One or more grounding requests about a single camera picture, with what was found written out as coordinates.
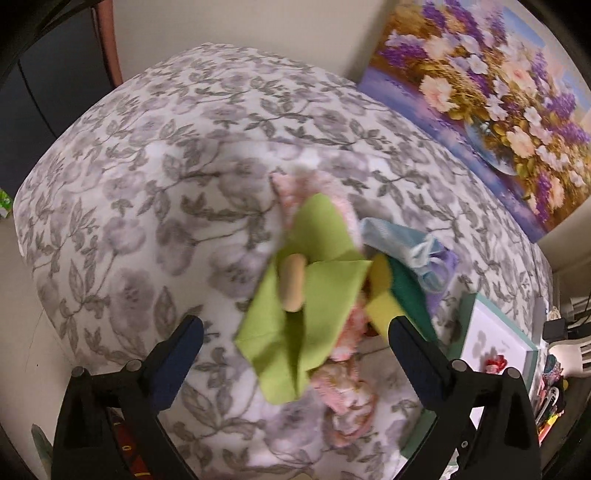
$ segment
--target bed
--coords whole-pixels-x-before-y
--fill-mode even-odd
[[[360,218],[433,234],[460,258],[434,326],[447,343],[460,298],[480,291],[531,334],[551,302],[538,246],[458,159],[345,79],[252,48],[204,44],[125,82],[76,121],[21,186],[22,256],[76,361],[119,369],[185,313],[206,343],[160,420],[201,479],[392,478],[420,404],[379,338],[360,347],[380,396],[372,430],[343,449],[322,438],[324,406],[264,401],[233,337],[282,218],[268,176],[318,168]]]

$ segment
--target fabric pile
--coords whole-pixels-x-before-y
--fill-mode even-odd
[[[378,396],[355,359],[369,324],[387,340],[390,320],[407,316],[428,340],[457,256],[430,234],[374,218],[361,224],[340,183],[322,171],[272,173],[286,245],[272,259],[235,342],[265,398],[285,403],[312,386],[327,407],[325,441],[345,447],[370,431]],[[362,251],[378,253],[371,261]],[[280,266],[308,263],[302,308],[281,310]]]
[[[271,181],[281,203],[285,228],[293,225],[293,217],[301,205],[315,194],[326,195],[345,222],[347,233],[357,249],[363,243],[355,210],[335,178],[322,171],[288,175],[271,174]],[[351,308],[345,326],[330,353],[329,361],[310,378],[310,384],[320,394],[327,413],[326,436],[336,447],[353,443],[371,428],[377,395],[360,380],[354,354],[367,331],[369,317],[365,313],[366,299],[360,293]]]

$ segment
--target green object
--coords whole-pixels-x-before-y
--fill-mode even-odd
[[[0,189],[0,217],[6,218],[12,210],[12,199]]]
[[[304,307],[288,313],[278,294],[278,267],[291,254],[306,256]],[[308,372],[322,365],[343,330],[371,262],[357,251],[326,195],[306,200],[285,246],[271,259],[235,343],[252,364],[262,393],[279,405],[306,390]]]
[[[43,430],[39,425],[33,424],[31,426],[31,435],[33,436],[33,442],[35,443],[35,448],[37,449],[37,453],[39,454],[39,460],[41,460],[41,464],[43,465],[43,469],[47,474],[47,478],[51,479],[51,463],[53,462],[53,447]]]
[[[387,257],[392,269],[392,295],[410,315],[414,327],[427,342],[437,342],[437,333],[427,311],[425,293],[418,284],[414,273],[395,258]]]

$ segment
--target canvas painting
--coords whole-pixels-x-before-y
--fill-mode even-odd
[[[359,90],[459,157],[532,242],[591,186],[591,92],[517,1],[403,1]]]

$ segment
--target floral pattern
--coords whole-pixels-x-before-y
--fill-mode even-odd
[[[434,325],[452,334],[461,296],[481,291],[526,332],[551,274],[536,245],[461,161],[411,122],[321,69],[204,44],[129,80],[39,161],[15,200],[23,257],[56,331],[93,372],[143,358],[186,313],[205,344],[161,421],[205,478],[392,478],[420,405],[392,352],[365,339],[373,428],[324,443],[311,390],[267,404],[232,339],[282,216],[269,175],[319,169],[357,215],[432,231],[460,257]],[[548,195],[559,192],[548,180]]]
[[[389,97],[391,108],[415,99],[413,113],[398,111],[429,132],[461,133],[478,158],[467,163],[480,164],[473,171],[495,169],[498,187],[530,209],[516,218],[537,241],[589,197],[591,92],[565,68],[558,41],[547,43],[529,23],[503,2],[405,2],[388,19],[360,89]],[[548,195],[543,176],[560,195]]]

